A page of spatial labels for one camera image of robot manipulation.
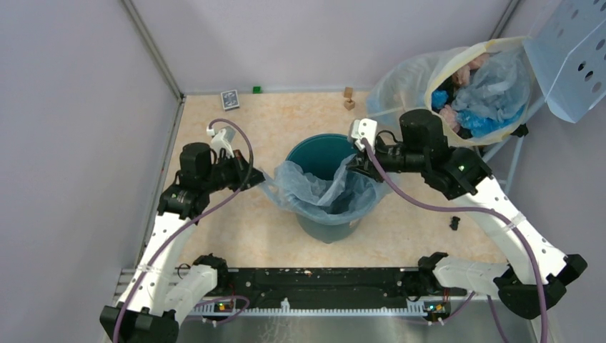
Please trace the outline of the light blue trash bag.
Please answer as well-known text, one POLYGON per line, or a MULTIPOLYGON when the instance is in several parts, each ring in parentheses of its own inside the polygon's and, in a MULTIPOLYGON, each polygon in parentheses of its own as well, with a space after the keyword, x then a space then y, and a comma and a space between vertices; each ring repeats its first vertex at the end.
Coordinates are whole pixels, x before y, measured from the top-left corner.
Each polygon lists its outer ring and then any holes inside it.
POLYGON ((341 160, 332 180, 304 172, 293 161, 274 169, 274 177, 264 174, 259 187, 269 200, 288 212, 323 225, 339 225, 369 214, 392 190, 381 182, 348 171, 351 154, 341 160))

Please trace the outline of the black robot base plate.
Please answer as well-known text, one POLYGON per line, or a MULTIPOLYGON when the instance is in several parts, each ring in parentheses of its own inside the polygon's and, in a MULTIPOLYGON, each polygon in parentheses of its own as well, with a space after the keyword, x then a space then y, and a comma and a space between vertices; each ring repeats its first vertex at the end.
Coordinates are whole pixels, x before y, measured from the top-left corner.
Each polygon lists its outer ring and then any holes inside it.
POLYGON ((417 268, 240 268, 219 273, 208 297, 239 295, 250 309, 403 309, 423 297, 464 296, 417 268))

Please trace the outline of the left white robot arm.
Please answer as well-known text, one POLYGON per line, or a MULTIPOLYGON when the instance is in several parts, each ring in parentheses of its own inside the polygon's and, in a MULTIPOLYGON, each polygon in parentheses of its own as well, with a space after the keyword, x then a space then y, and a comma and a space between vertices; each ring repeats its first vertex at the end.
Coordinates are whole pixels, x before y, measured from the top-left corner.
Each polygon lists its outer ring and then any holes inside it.
POLYGON ((225 293, 229 276, 220 270, 224 260, 216 257, 192 266, 176 285, 170 283, 200 219, 227 203, 211 207, 210 196, 224 189, 238 195, 264 182, 253 161, 238 149, 200 142, 183 147, 174 181, 160 196, 141 261, 116 304, 101 311, 100 323, 112 342, 175 342, 204 295, 225 293))

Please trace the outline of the teal plastic trash bin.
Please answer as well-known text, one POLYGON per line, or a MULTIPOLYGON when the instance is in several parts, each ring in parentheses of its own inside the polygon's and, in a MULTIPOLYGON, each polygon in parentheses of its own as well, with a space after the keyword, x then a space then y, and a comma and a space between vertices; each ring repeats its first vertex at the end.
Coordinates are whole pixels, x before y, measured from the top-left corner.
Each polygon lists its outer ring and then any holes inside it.
POLYGON ((311 237, 345 239, 385 196, 384 187, 346 169, 356 149, 341 134, 320 134, 296 145, 286 158, 287 206, 311 237))

